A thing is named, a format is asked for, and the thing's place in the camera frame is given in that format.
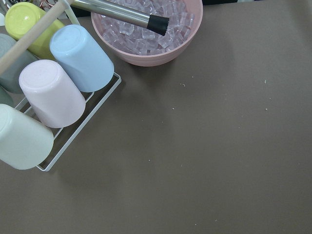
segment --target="wooden stick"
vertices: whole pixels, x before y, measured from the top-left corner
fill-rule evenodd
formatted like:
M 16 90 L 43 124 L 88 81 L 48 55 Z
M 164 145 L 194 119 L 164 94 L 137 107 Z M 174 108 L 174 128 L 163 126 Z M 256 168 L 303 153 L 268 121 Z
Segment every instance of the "wooden stick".
M 74 0 L 65 0 L 72 4 Z M 67 8 L 58 1 L 14 46 L 0 58 L 0 75 L 8 69 L 21 54 L 43 33 Z

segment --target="yellow-green cup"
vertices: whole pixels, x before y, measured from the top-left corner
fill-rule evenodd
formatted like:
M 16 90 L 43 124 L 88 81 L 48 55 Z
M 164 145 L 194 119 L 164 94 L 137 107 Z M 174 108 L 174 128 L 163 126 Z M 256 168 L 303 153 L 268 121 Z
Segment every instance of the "yellow-green cup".
M 14 4 L 5 15 L 5 29 L 16 40 L 22 38 L 46 12 L 29 2 Z M 65 25 L 55 20 L 28 48 L 41 59 L 55 60 L 50 52 L 49 44 L 53 34 Z

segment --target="tabletop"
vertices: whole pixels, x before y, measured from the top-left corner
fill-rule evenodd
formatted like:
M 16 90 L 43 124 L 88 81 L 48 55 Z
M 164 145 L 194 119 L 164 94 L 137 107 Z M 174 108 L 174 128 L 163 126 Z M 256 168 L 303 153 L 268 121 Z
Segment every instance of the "tabletop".
M 0 162 L 1 234 L 311 233 L 310 0 L 204 6 L 157 67 L 79 20 L 122 83 L 49 172 Z

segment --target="drying rack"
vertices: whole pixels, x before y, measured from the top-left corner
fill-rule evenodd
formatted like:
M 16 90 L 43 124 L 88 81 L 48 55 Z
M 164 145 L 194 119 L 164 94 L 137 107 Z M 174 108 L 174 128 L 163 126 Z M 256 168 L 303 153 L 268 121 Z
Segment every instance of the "drying rack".
M 64 128 L 51 128 L 54 135 L 54 144 L 49 156 L 37 166 L 41 171 L 49 171 L 59 157 L 64 153 L 71 142 L 76 138 L 82 128 L 89 122 L 91 117 L 97 112 L 101 105 L 107 100 L 112 92 L 121 83 L 121 77 L 114 73 L 111 81 L 102 89 L 92 93 L 82 93 L 86 100 L 86 108 L 84 113 L 75 123 Z M 24 98 L 15 109 L 25 113 L 26 115 L 39 120 L 33 111 L 28 100 Z

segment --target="pink bowl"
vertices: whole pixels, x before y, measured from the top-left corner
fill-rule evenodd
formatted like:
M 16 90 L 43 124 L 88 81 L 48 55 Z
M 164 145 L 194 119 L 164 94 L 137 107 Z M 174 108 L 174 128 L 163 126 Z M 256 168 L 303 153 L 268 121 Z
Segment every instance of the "pink bowl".
M 194 24 L 192 26 L 191 33 L 188 39 L 186 40 L 186 42 L 181 44 L 179 47 L 175 48 L 174 50 L 171 50 L 166 53 L 159 54 L 159 55 L 140 56 L 140 55 L 129 54 L 119 49 L 116 49 L 115 47 L 110 45 L 108 42 L 106 42 L 104 38 L 102 37 L 102 34 L 104 33 L 104 29 L 101 25 L 100 14 L 97 14 L 94 12 L 91 13 L 92 24 L 97 35 L 114 52 L 114 54 L 117 55 L 122 60 L 128 63 L 134 64 L 134 65 L 137 65 L 137 66 L 142 66 L 142 67 L 158 66 L 158 65 L 167 63 L 175 59 L 177 56 L 179 56 L 186 49 L 186 47 L 190 44 L 194 35 L 199 29 L 199 26 L 203 17 L 202 0 L 184 0 L 184 2 L 186 4 L 187 11 L 195 14 Z

